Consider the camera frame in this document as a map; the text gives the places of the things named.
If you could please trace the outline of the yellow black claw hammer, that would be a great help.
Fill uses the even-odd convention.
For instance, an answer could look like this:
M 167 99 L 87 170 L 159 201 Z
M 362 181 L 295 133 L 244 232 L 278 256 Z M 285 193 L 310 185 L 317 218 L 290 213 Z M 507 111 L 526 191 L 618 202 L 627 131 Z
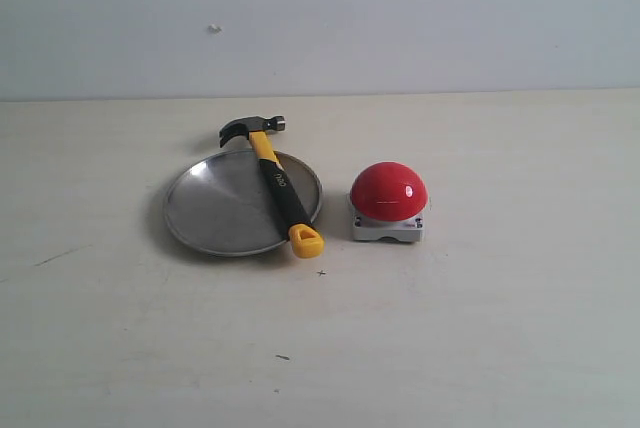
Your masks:
M 311 219 L 267 135 L 286 127 L 283 116 L 252 116 L 228 122 L 219 131 L 220 147 L 235 137 L 245 137 L 257 158 L 260 171 L 285 227 L 293 253 L 302 259 L 314 258 L 324 251 L 325 242 L 312 226 Z

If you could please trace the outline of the red dome push button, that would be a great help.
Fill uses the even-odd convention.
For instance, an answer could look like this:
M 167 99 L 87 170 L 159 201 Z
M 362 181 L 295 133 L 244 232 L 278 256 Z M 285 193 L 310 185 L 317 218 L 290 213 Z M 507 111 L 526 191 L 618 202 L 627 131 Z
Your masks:
M 422 178 L 410 167 L 391 161 L 370 165 L 349 192 L 352 237 L 360 242 L 420 242 L 428 201 Z

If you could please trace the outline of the round steel plate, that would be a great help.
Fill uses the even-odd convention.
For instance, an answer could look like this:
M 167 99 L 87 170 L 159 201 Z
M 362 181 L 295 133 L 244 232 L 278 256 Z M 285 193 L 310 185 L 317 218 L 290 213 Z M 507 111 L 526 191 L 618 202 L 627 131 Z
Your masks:
M 245 257 L 288 246 L 252 149 L 223 151 L 179 175 L 163 202 L 168 230 L 200 253 Z

